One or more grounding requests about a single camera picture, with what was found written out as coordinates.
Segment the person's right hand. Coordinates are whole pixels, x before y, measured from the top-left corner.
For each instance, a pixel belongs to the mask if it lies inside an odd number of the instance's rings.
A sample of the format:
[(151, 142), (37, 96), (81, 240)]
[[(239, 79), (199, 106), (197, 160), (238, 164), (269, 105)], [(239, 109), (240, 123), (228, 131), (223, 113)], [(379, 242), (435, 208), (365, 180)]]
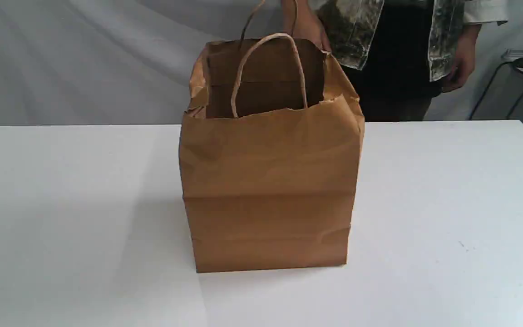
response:
[(321, 50), (331, 52), (330, 42), (316, 13), (307, 0), (282, 0), (283, 29), (295, 39), (306, 39)]

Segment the person's left hand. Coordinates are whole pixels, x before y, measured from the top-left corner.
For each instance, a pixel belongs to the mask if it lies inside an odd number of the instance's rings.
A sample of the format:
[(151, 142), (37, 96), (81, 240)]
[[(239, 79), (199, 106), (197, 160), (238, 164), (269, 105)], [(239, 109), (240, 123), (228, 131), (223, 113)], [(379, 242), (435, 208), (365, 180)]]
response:
[(455, 52), (452, 71), (443, 79), (442, 93), (460, 89), (475, 70), (477, 39), (460, 39)]

